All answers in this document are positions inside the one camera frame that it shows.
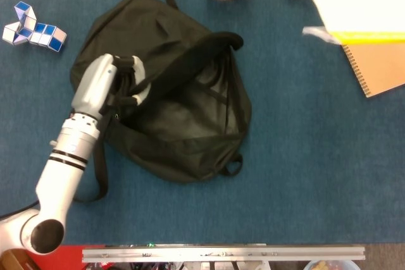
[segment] red surface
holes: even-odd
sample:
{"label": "red surface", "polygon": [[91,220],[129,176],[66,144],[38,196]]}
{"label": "red surface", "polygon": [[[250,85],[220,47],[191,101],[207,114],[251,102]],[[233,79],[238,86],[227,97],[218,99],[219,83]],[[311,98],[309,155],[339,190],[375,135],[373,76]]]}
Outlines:
{"label": "red surface", "polygon": [[82,262],[82,250],[103,247],[103,245],[60,246],[55,252],[48,255],[36,255],[31,252],[28,252],[28,255],[41,270],[82,270],[85,266],[85,263]]}

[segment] notebook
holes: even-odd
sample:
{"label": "notebook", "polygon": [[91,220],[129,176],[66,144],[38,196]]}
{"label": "notebook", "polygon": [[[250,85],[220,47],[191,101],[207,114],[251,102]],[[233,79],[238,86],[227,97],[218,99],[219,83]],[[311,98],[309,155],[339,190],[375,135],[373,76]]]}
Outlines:
{"label": "notebook", "polygon": [[367,97],[405,84],[405,44],[342,47]]}

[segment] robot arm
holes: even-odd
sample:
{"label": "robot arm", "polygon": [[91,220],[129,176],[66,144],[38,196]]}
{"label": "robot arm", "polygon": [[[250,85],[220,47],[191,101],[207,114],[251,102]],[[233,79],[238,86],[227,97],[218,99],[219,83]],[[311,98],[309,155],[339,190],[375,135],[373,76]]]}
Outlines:
{"label": "robot arm", "polygon": [[[139,66],[143,70],[142,62],[134,57],[134,70]],[[63,241],[66,215],[98,139],[100,110],[116,72],[110,54],[97,58],[86,69],[72,101],[74,114],[65,120],[53,142],[35,189],[40,210],[29,209],[0,221],[0,255],[8,249],[48,254]]]}

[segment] black backpack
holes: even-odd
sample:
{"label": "black backpack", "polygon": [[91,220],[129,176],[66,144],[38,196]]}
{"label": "black backpack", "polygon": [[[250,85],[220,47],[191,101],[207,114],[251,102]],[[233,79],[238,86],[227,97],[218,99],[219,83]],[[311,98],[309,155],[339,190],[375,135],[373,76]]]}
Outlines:
{"label": "black backpack", "polygon": [[[166,180],[188,183],[218,173],[236,175],[242,167],[238,148],[251,119],[251,103],[231,51],[242,47],[243,40],[230,32],[210,32],[179,11],[175,0],[166,1],[169,5],[123,0],[100,16],[72,67],[73,88],[105,53],[139,57],[146,78],[135,84],[123,67],[111,91],[113,106],[99,124],[105,141]],[[148,85],[143,103],[131,103],[129,96]],[[230,172],[232,162],[239,167]],[[100,140],[94,163],[101,198],[108,179]]]}

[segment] blue carpet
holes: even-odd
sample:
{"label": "blue carpet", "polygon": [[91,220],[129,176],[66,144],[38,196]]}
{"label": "blue carpet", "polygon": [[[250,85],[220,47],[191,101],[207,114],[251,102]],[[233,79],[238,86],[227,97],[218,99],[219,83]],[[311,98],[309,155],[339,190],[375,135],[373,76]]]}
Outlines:
{"label": "blue carpet", "polygon": [[[1,26],[16,21],[18,1],[0,0]],[[70,110],[69,70],[93,20],[120,0],[23,1],[68,43],[56,54],[0,42],[0,214],[36,199]],[[72,205],[65,243],[405,242],[405,88],[365,98],[340,47],[301,35],[321,25],[311,0],[177,1],[245,40],[236,55],[252,101],[244,169],[177,185],[107,148],[109,194]],[[78,192],[97,192],[92,168]]]}

